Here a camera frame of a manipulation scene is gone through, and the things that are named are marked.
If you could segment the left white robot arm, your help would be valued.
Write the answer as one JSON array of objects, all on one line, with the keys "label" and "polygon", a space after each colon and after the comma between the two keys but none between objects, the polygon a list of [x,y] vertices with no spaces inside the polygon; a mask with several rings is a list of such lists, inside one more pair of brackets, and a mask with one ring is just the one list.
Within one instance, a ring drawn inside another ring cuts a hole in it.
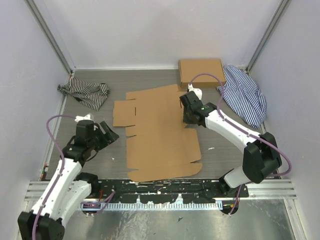
[{"label": "left white robot arm", "polygon": [[30,211],[20,213],[17,223],[23,240],[61,240],[71,216],[80,207],[89,214],[101,213],[112,200],[115,191],[103,201],[86,201],[100,194],[98,176],[82,172],[84,164],[114,143],[119,135],[104,122],[96,123],[89,115],[77,116],[75,135],[59,150],[60,160],[52,179]]}]

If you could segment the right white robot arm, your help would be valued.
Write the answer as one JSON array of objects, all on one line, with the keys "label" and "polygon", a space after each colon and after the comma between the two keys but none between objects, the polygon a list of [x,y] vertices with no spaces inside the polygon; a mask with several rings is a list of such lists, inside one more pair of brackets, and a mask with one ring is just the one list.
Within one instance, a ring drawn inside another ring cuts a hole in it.
[{"label": "right white robot arm", "polygon": [[193,90],[179,99],[183,106],[184,123],[202,126],[222,135],[243,153],[242,165],[218,180],[223,196],[232,197],[243,184],[261,183],[282,166],[279,149],[271,133],[259,134],[244,128],[224,114],[219,106],[210,102],[203,104]]}]

